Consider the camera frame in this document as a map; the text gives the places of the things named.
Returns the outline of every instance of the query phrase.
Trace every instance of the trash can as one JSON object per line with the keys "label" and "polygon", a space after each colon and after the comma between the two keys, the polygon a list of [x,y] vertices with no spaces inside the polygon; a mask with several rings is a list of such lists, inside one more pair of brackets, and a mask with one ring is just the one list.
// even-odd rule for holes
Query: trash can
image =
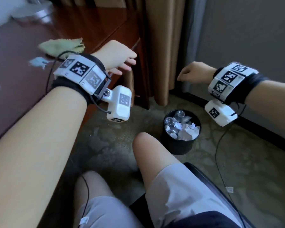
{"label": "trash can", "polygon": [[[171,111],[165,116],[165,118],[174,117],[175,112],[178,110],[182,110],[182,109]],[[192,123],[194,123],[196,126],[200,126],[201,128],[201,122],[194,113],[187,111],[187,110],[182,110],[182,111],[185,112],[186,116],[192,117],[190,119]],[[192,144],[194,143],[196,139],[193,139],[191,141],[182,141],[182,140],[177,140],[177,139],[172,138],[165,130],[165,118],[163,120],[163,134],[161,136],[161,143],[171,154],[182,155],[182,154],[188,153],[191,150]]]}

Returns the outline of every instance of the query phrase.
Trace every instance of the black chair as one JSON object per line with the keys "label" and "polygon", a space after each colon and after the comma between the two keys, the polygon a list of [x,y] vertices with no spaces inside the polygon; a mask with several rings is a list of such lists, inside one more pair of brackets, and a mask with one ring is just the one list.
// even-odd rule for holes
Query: black chair
{"label": "black chair", "polygon": [[[204,175],[197,167],[195,167],[189,162],[184,163],[184,165],[227,206],[227,208],[234,214],[234,216],[239,221],[241,220],[234,204],[216,185],[213,184],[213,182],[206,175]],[[150,218],[145,194],[142,195],[139,199],[137,199],[132,205],[130,205],[130,209],[137,216],[137,218],[140,220],[140,222],[145,228],[154,228]],[[255,228],[255,226],[241,212],[240,214],[243,219],[243,222],[245,223],[246,228]]]}

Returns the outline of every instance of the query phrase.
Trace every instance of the gray carpet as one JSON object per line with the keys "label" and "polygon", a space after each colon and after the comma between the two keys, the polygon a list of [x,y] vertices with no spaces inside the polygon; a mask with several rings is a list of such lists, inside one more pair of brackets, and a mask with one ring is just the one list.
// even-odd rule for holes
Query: gray carpet
{"label": "gray carpet", "polygon": [[[203,108],[171,95],[166,107],[153,99],[150,110],[134,106],[124,123],[110,122],[100,111],[94,113],[78,134],[72,162],[67,163],[39,227],[72,226],[73,185],[79,171],[99,172],[126,205],[139,198],[145,191],[132,141],[142,131],[160,139],[164,116],[174,109],[193,112],[202,124],[192,150],[177,158],[196,165],[226,193],[214,159],[226,127],[218,126]],[[217,158],[226,185],[234,188],[231,197],[238,209],[256,227],[285,227],[285,152],[233,125],[220,143]]]}

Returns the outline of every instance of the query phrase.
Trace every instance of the shorts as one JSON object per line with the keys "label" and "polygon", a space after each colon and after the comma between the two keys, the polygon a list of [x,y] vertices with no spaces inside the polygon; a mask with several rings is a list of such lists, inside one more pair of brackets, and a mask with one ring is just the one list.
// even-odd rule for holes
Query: shorts
{"label": "shorts", "polygon": [[[181,163],[165,167],[155,177],[146,192],[146,201],[155,228],[207,211],[218,211],[242,227],[220,199]],[[84,207],[79,209],[73,228],[78,227]],[[84,217],[88,221],[80,228],[143,227],[134,213],[114,197],[89,200]]]}

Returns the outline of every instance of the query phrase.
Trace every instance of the table surface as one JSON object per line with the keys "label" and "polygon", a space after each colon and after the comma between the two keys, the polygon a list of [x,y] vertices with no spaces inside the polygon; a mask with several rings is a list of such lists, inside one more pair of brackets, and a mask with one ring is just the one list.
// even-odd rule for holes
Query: table surface
{"label": "table surface", "polygon": [[38,44],[82,37],[85,52],[92,53],[132,14],[123,8],[57,8],[51,24],[24,27],[11,20],[0,26],[0,136],[45,94],[50,66],[42,70],[28,64],[35,57],[45,57]]}

